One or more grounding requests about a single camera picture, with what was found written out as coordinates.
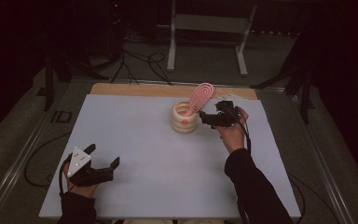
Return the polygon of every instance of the dark background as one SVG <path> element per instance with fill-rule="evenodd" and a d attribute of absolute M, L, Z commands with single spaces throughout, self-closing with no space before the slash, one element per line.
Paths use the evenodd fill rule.
<path fill-rule="evenodd" d="M 177 11 L 205 15 L 241 17 L 248 7 L 244 1 L 234 0 L 178 2 Z M 53 24 L 49 28 L 55 38 L 72 43 L 69 51 L 77 51 L 89 40 L 88 35 L 74 39 L 78 32 L 106 35 L 105 17 L 101 16 L 105 15 L 104 3 L 88 0 L 0 1 L 0 121 L 30 89 L 34 75 L 44 67 L 45 40 L 47 36 L 51 37 L 46 33 L 46 24 Z M 156 36 L 157 24 L 170 24 L 170 1 L 119 3 L 123 6 L 123 19 L 145 35 Z M 94 15 L 94 20 L 77 24 L 71 12 L 74 4 L 83 13 Z M 358 163 L 358 1 L 259 2 L 252 29 L 257 34 L 266 31 L 297 35 L 306 24 L 313 32 L 304 33 L 297 40 L 285 66 L 308 60 L 314 62 L 312 83 L 319 88 L 324 104 Z M 317 55 L 310 55 L 315 46 Z"/>

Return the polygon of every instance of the floor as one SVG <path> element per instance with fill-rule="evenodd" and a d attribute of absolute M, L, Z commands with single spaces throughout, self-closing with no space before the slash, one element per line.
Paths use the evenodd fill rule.
<path fill-rule="evenodd" d="M 235 40 L 194 41 L 189 37 L 199 34 L 183 32 L 180 35 L 175 70 L 170 73 L 165 71 L 169 49 L 167 31 L 162 29 L 155 40 L 132 35 L 123 46 L 127 50 L 124 65 L 113 82 L 166 85 L 161 78 L 166 76 L 173 85 L 210 82 L 246 88 L 277 75 L 296 41 L 283 35 L 251 34 L 244 52 L 249 76 L 241 77 Z M 161 60 L 160 67 L 134 57 L 147 59 L 154 53 L 160 53 L 153 56 L 155 61 Z M 99 63 L 102 59 L 92 61 Z M 119 67 L 120 63 L 115 63 L 101 71 L 101 75 L 109 77 L 103 82 L 111 82 Z M 40 218 L 38 213 L 84 97 L 97 82 L 102 81 L 78 73 L 70 83 L 56 80 L 54 104 L 49 111 L 43 111 L 45 97 L 37 96 L 44 87 L 42 70 L 35 76 L 33 87 L 0 124 L 0 223 L 56 222 Z M 318 90 L 311 89 L 310 124 L 305 124 L 298 115 L 297 97 L 283 92 L 286 83 L 287 80 L 282 80 L 256 93 L 265 107 L 303 211 L 303 217 L 295 221 L 358 223 L 358 169 L 351 153 L 320 100 Z M 53 118 L 54 112 L 62 112 L 63 116 L 72 114 L 72 117 L 57 120 Z"/>

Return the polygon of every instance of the human hand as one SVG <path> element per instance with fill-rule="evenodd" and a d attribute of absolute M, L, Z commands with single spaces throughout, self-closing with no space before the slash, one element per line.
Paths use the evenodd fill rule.
<path fill-rule="evenodd" d="M 84 196 L 86 198 L 93 198 L 94 197 L 94 193 L 95 190 L 97 189 L 99 184 L 96 185 L 91 185 L 88 187 L 79 187 L 74 185 L 74 183 L 71 182 L 71 180 L 68 177 L 68 170 L 69 170 L 69 162 L 67 162 L 64 166 L 63 166 L 63 173 L 65 174 L 65 178 L 66 178 L 66 185 L 68 188 L 68 192 L 71 193 L 75 193 L 81 196 Z"/>
<path fill-rule="evenodd" d="M 238 109 L 241 113 L 240 123 L 243 125 L 249 118 L 249 115 L 242 108 L 238 107 Z M 220 132 L 220 138 L 223 140 L 223 144 L 225 145 L 228 153 L 231 154 L 239 148 L 245 148 L 245 133 L 239 123 L 235 123 L 231 127 L 214 127 L 218 132 Z"/>

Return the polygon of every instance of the pink silicone spatula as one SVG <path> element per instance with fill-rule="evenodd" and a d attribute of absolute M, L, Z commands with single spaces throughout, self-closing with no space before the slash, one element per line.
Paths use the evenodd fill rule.
<path fill-rule="evenodd" d="M 190 117 L 198 112 L 213 95 L 213 85 L 209 83 L 201 83 L 190 95 L 190 108 L 184 114 L 185 117 Z"/>

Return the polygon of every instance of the person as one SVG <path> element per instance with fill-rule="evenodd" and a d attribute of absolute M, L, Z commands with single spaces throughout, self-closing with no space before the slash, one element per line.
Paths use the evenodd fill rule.
<path fill-rule="evenodd" d="M 238 107 L 243 125 L 249 115 Z M 293 223 L 275 189 L 263 173 L 257 169 L 250 152 L 245 148 L 245 138 L 242 127 L 236 123 L 230 127 L 215 127 L 225 145 L 229 156 L 225 164 L 225 173 L 234 184 L 238 196 L 238 207 L 242 220 L 249 219 L 251 224 L 288 224 Z M 66 174 L 69 164 L 65 164 Z M 94 223 L 96 211 L 93 195 L 98 185 L 78 187 L 67 180 L 69 189 L 62 196 L 62 217 L 59 224 Z"/>

